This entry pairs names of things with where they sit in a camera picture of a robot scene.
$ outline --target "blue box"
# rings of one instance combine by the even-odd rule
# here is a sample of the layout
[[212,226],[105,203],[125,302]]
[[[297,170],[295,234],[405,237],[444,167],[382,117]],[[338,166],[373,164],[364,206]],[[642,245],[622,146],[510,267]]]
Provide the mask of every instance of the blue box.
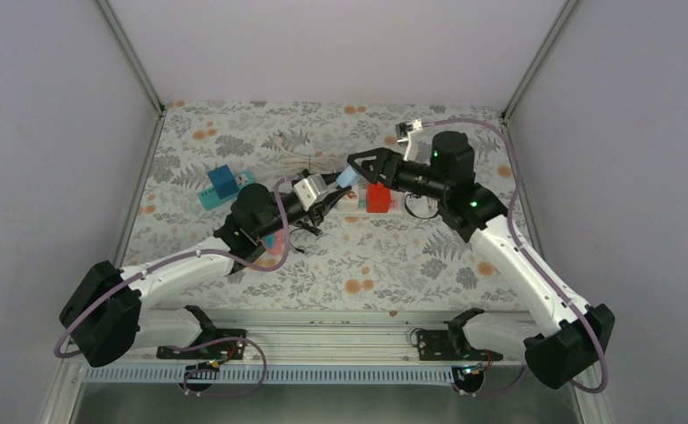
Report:
[[219,198],[229,197],[234,193],[239,192],[237,181],[234,179],[234,174],[231,173],[229,166],[223,165],[215,170],[208,172],[208,178],[211,184],[216,189],[216,195]]
[[[239,190],[242,190],[243,187],[249,186],[255,182],[255,178],[253,178],[253,173],[249,170],[244,170],[240,172],[234,178],[234,180],[237,182],[237,187],[239,187]],[[220,198],[219,195],[216,193],[216,189],[214,187],[209,187],[206,190],[203,190],[202,192],[198,193],[198,199],[200,200],[200,204],[203,205],[204,209],[211,210],[213,208],[218,208],[227,201],[235,199],[238,194],[239,192],[236,192],[234,194],[230,194],[227,197]]]

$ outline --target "blue cube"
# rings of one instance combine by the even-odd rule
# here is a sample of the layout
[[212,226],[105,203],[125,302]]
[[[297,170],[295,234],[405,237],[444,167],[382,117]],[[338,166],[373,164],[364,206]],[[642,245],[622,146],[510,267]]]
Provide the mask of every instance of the blue cube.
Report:
[[239,191],[237,180],[227,165],[209,171],[208,178],[211,180],[211,184],[214,185],[219,198],[231,196]]

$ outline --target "light blue object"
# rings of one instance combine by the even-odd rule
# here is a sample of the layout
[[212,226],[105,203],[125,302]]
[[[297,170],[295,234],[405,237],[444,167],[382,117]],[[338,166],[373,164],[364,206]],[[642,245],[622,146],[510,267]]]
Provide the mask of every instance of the light blue object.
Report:
[[349,165],[346,167],[344,172],[341,172],[341,175],[336,178],[336,184],[338,184],[339,187],[354,187],[354,185],[357,184],[358,179],[359,174],[352,168],[351,165]]
[[[237,181],[237,187],[239,187],[239,190],[242,190],[242,187],[255,182],[253,173],[249,170],[243,170],[234,179]],[[239,191],[232,193],[227,197],[219,197],[216,189],[214,187],[209,187],[206,190],[198,193],[198,200],[200,200],[200,204],[203,205],[204,209],[211,210],[213,208],[222,206],[227,201],[237,198],[238,194]]]
[[208,179],[214,185],[219,199],[228,198],[234,193],[239,192],[237,179],[231,173],[228,165],[222,165],[215,170],[210,170],[208,172]]

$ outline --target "pink object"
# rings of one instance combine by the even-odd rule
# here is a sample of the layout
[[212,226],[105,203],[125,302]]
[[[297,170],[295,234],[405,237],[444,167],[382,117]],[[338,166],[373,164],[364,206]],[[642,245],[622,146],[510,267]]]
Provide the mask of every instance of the pink object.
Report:
[[284,241],[284,230],[277,231],[276,234],[274,234],[273,246],[268,249],[268,252],[274,256],[282,254],[284,252]]

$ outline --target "gray leaf pattern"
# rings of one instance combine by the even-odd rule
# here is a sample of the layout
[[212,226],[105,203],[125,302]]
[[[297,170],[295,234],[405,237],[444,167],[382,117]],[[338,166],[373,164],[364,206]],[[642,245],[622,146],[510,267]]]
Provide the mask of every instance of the gray leaf pattern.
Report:
[[179,156],[155,156],[154,161],[151,164],[151,178],[157,183],[166,183],[174,178],[172,170],[178,169],[179,165]]
[[436,280],[440,273],[443,272],[446,268],[448,268],[448,265],[446,265],[445,262],[440,261],[439,259],[432,258],[426,263],[421,264],[420,273],[423,276],[428,276],[433,280]]
[[475,289],[478,282],[476,273],[470,267],[461,268],[456,274],[456,283],[461,284],[467,290]]
[[[125,264],[152,261],[200,242],[222,225],[229,205],[203,210],[198,191],[207,172],[227,164],[232,171],[261,175],[286,157],[276,145],[301,155],[336,155],[393,145],[396,122],[472,117],[499,125],[495,110],[449,106],[317,102],[174,102],[167,117]],[[509,165],[502,142],[474,125],[428,127],[417,136],[417,160],[428,162],[430,141],[440,131],[468,134],[477,152],[477,181],[507,202],[514,188],[500,167]],[[259,181],[267,186],[274,180]],[[525,221],[518,220],[525,233]],[[298,310],[450,310],[482,307],[523,310],[512,286],[441,219],[408,216],[328,216],[315,237],[292,237],[304,254],[291,252],[277,272],[245,269],[206,281],[168,299],[161,307],[193,304],[212,308]],[[279,254],[264,253],[264,266]]]
[[219,156],[244,156],[250,155],[255,150],[255,146],[252,144],[231,135],[222,135],[216,138],[216,144],[219,145],[216,148],[216,154]]

